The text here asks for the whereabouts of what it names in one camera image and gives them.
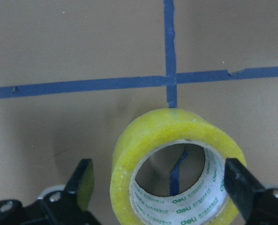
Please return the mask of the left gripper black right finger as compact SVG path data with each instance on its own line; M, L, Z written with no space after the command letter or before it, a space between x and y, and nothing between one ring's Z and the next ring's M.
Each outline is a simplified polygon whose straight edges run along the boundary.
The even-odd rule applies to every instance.
M236 158L225 160L225 189L247 225L278 225L278 187L264 186Z

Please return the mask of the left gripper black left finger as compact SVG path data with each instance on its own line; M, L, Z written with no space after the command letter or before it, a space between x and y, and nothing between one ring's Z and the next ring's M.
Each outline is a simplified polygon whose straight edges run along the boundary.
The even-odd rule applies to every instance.
M93 162L82 159L65 185L45 189L34 203L1 200L0 225L97 225L88 211L93 189Z

